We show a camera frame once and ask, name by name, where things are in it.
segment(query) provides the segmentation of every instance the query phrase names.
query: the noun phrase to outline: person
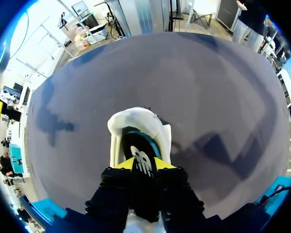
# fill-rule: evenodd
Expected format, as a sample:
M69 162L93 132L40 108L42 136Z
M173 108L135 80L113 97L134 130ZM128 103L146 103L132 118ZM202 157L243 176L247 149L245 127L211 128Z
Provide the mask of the person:
M2 167L13 170L10 154L8 152L3 153L3 155L0 157L0 164Z
M280 60L281 58L286 60L290 58L289 45L283 35L278 31L279 30L276 28L273 22L269 18L266 18L263 36L264 38L272 38L276 33L275 37L273 38L273 42L275 44L275 54L277 56L277 60Z
M1 141L1 145L3 145L6 148L9 148L10 147L10 143L6 139L4 139L4 140Z
M19 207L17 209L18 216L27 223L33 223L34 219L28 214L28 212L24 209L24 207Z
M13 179L13 180L5 179L5 180L3 180L3 183L8 185L8 186L12 186L12 185L16 185L16 184L20 184L20 183L24 183L24 182L22 179Z
M232 41L241 44L249 35L247 46L258 52L263 42L266 12L256 0L237 0L236 3L243 10L237 20Z
M10 167L3 167L0 163L0 172L2 173L3 176L8 176L8 177L23 177L22 174L15 174L13 172L13 169L11 169Z

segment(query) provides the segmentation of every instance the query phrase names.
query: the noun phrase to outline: new balance logo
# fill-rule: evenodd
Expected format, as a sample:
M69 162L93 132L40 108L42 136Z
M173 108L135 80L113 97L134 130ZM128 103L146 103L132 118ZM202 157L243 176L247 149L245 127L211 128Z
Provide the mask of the new balance logo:
M134 146L130 147L131 154L137 161L137 169L144 172L149 177L152 177L152 166L149 157L143 151L139 151Z

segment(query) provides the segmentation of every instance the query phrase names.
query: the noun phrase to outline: sneaker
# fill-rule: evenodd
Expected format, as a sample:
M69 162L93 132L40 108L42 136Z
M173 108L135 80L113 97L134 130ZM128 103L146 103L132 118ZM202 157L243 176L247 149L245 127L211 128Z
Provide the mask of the sneaker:
M150 223L159 220L155 158L170 164L171 127L152 111L135 107L116 113L108 121L111 133L110 166L134 157L130 209Z
M139 162L140 170L149 175L149 161L154 156L171 163L171 126L163 125L152 111L134 107L116 113L109 119L108 128L111 167L133 156Z

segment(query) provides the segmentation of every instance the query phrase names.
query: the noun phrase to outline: gray table surface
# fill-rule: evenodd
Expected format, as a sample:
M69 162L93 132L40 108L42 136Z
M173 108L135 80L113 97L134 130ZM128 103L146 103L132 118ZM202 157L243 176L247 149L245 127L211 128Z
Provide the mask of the gray table surface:
M255 201L288 160L287 105L263 56L207 35L147 34L75 59L34 92L27 127L37 191L84 212L110 161L107 121L134 106L171 124L172 164L188 171L206 216Z

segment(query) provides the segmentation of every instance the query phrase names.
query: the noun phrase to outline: cable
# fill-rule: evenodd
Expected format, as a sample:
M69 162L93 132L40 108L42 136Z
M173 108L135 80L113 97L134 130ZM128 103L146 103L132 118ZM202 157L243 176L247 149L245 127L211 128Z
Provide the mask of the cable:
M283 187L283 188L273 192L271 195L269 195L265 199L262 198L261 201L258 203L258 207L262 207L269 199L276 196L278 193L281 193L282 191L286 191L286 190L290 190L290 189L291 189L291 187Z
M180 1L180 16L181 16L182 0Z
M115 15L114 15L113 24L111 25L111 29L110 29L110 35L111 35L111 37L112 37L113 39L116 40L117 38L113 37L113 35L112 35L112 29L113 29L113 26L114 26L115 23L116 23L116 18L115 18Z
M174 24L173 32L175 31L176 24L177 24L177 20L175 19L175 24Z
M27 15L27 28L26 28L26 32L25 32L25 36L24 36L24 39L23 41L21 42L20 46L18 47L18 49L16 50L16 52L10 57L10 60L15 56L15 54L17 54L17 52L20 50L20 48L23 46L24 42L25 42L25 39L26 39L26 36L27 36L27 33L28 33L28 28L29 28L29 15L28 15L28 12L26 11L25 14Z

